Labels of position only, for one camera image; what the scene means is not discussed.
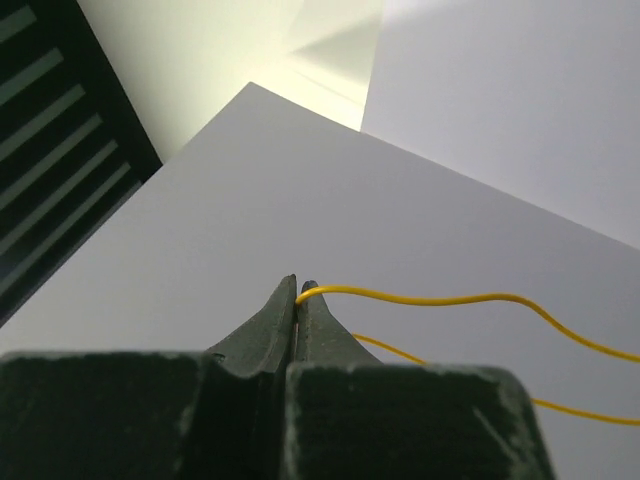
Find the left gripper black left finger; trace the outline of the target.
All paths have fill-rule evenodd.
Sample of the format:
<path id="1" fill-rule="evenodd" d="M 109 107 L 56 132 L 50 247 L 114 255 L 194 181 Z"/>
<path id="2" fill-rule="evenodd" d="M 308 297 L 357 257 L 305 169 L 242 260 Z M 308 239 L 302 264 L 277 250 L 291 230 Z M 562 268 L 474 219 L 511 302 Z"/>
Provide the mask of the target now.
<path id="1" fill-rule="evenodd" d="M 1 358 L 5 479 L 274 479 L 294 276 L 205 351 Z"/>

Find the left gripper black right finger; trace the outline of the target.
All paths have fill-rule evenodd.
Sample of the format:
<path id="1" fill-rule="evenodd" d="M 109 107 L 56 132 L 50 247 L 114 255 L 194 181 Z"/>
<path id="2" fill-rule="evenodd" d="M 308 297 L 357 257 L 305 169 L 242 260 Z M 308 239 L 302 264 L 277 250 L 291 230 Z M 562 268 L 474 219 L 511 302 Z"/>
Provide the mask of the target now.
<path id="1" fill-rule="evenodd" d="M 284 406 L 288 479 L 551 479 L 532 400 L 509 371 L 385 364 L 303 286 Z"/>

